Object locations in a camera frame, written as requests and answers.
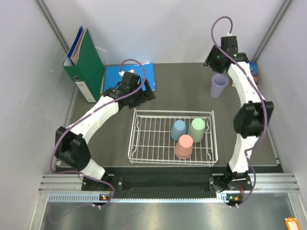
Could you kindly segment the purple cup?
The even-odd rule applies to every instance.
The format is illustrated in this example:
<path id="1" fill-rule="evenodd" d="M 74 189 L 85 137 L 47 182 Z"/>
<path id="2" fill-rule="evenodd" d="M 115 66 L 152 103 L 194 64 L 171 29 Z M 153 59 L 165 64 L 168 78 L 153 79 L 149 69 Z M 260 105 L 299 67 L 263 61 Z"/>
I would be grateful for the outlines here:
<path id="1" fill-rule="evenodd" d="M 224 74 L 215 74 L 212 77 L 212 82 L 211 82 L 211 88 L 210 88 L 210 95 L 213 98 L 219 97 L 226 86 L 228 85 L 229 80 Z"/>

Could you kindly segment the blue cup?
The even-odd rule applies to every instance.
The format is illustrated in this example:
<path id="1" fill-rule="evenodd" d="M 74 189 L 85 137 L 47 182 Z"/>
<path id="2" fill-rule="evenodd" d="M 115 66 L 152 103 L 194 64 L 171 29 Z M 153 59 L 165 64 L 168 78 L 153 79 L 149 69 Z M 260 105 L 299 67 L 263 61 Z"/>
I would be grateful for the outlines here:
<path id="1" fill-rule="evenodd" d="M 187 132 L 186 123 L 183 120 L 177 120 L 171 128 L 171 138 L 178 141 L 182 135 Z"/>

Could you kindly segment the dark green cup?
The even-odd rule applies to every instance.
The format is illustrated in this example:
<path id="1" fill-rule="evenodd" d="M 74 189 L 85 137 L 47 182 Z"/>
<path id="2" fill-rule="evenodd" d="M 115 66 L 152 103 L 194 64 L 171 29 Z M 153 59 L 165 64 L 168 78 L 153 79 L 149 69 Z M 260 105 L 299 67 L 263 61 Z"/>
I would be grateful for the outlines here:
<path id="1" fill-rule="evenodd" d="M 203 139 L 205 130 L 205 121 L 201 118 L 195 118 L 188 127 L 187 134 L 192 137 L 194 143 L 198 143 Z"/>

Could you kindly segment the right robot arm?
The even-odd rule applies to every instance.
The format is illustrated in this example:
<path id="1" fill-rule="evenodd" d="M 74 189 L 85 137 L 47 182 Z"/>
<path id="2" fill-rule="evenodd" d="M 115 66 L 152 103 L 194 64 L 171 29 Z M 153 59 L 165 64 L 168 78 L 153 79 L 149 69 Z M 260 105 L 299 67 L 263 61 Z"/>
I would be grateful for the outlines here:
<path id="1" fill-rule="evenodd" d="M 225 186 L 234 190 L 247 179 L 248 160 L 265 123 L 271 118 L 274 105 L 257 93 L 249 60 L 245 53 L 238 51 L 236 36 L 222 37 L 220 48 L 212 47 L 204 65 L 218 73 L 226 71 L 240 99 L 241 108 L 233 121 L 236 132 L 234 153 L 227 164 L 224 177 Z"/>

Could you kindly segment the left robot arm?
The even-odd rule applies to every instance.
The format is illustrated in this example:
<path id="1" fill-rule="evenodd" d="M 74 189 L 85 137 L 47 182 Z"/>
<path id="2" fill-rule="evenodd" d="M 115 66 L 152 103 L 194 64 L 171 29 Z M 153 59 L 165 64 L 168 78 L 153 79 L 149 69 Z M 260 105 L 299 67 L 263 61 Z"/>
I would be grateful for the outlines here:
<path id="1" fill-rule="evenodd" d="M 107 89 L 98 102 L 78 121 L 56 131 L 54 156 L 71 168 L 92 178 L 98 190 L 107 188 L 109 179 L 105 169 L 91 156 L 88 143 L 97 130 L 123 107 L 137 107 L 155 99 L 146 78 L 133 72 L 124 72 L 115 87 Z"/>

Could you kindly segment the blue folder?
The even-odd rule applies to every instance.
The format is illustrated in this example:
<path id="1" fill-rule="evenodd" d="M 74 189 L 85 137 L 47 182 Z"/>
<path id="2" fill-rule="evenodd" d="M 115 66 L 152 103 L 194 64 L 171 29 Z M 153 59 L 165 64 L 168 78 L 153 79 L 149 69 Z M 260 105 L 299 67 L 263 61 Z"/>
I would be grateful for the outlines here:
<path id="1" fill-rule="evenodd" d="M 155 77 L 154 77 L 154 64 L 153 63 L 143 63 L 143 67 L 146 72 L 146 78 L 151 86 L 152 91 L 155 91 Z M 122 70 L 124 72 L 134 70 L 134 72 L 141 76 L 143 79 L 143 70 L 140 65 L 138 64 L 130 64 L 130 65 L 124 65 L 122 67 Z M 105 82 L 104 82 L 104 88 L 103 92 L 105 92 L 107 89 L 111 87 L 115 87 L 115 85 L 121 81 L 122 77 L 119 75 L 119 65 L 115 66 L 109 66 L 106 68 L 105 73 Z"/>

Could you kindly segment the Jane Eyre paperback book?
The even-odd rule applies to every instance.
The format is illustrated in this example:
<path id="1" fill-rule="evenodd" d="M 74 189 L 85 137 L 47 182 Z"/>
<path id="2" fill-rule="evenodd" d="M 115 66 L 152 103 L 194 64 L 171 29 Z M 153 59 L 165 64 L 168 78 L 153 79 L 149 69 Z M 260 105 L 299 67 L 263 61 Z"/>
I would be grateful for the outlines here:
<path id="1" fill-rule="evenodd" d="M 258 66 L 257 63 L 255 61 L 250 61 L 249 62 L 249 69 L 250 69 L 250 73 L 253 77 L 253 80 L 256 84 L 256 86 L 259 85 L 259 78 L 258 78 Z"/>

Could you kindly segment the green lever arch binder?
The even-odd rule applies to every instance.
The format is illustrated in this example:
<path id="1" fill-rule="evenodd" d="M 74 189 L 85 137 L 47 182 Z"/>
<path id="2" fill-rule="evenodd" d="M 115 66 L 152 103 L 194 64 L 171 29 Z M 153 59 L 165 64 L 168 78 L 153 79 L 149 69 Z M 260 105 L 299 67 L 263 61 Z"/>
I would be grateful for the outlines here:
<path id="1" fill-rule="evenodd" d="M 96 103 L 100 98 L 105 66 L 88 29 L 79 28 L 63 67 L 85 100 Z"/>

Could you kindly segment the pink cup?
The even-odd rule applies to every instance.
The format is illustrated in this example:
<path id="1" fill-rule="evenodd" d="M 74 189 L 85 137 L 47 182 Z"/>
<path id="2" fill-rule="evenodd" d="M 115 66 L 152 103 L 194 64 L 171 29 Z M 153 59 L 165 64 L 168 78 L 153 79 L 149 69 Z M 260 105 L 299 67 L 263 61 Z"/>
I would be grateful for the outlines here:
<path id="1" fill-rule="evenodd" d="M 179 159 L 187 159 L 192 155 L 193 139 L 190 135 L 182 135 L 175 145 L 174 153 Z"/>

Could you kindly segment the orange tag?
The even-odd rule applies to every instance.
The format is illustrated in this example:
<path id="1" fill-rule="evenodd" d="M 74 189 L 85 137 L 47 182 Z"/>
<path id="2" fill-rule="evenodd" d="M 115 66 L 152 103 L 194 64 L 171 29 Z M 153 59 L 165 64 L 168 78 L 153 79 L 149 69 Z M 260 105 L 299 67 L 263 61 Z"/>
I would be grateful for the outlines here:
<path id="1" fill-rule="evenodd" d="M 285 219 L 285 224 L 288 230 L 301 230 L 296 218 L 288 217 Z"/>

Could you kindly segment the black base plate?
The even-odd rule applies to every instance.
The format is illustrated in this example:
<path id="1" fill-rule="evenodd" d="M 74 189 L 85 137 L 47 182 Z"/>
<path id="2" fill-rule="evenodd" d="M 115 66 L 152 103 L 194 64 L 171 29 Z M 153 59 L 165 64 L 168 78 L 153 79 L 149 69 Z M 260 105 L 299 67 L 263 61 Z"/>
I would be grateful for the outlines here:
<path id="1" fill-rule="evenodd" d="M 111 183 L 118 191 L 132 188 L 195 187 L 202 191 L 248 190 L 251 179 L 248 172 L 232 173 L 228 167 L 141 166 L 106 167 L 99 181 Z"/>

